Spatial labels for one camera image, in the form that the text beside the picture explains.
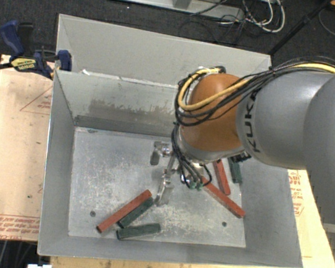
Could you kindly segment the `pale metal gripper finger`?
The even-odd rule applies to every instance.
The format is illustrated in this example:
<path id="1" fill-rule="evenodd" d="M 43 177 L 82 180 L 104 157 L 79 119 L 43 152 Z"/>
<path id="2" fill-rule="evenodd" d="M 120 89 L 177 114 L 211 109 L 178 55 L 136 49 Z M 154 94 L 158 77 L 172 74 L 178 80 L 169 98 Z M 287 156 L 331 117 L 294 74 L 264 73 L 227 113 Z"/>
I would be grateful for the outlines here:
<path id="1" fill-rule="evenodd" d="M 159 184 L 157 195 L 155 196 L 155 200 L 154 200 L 155 204 L 161 203 L 166 184 L 167 184 L 167 179 L 163 177 L 161 180 L 161 183 Z"/>
<path id="2" fill-rule="evenodd" d="M 173 190 L 175 186 L 170 182 L 165 182 L 163 184 L 163 192 L 160 200 L 160 205 L 166 205 L 170 201 L 170 197 L 172 196 Z"/>

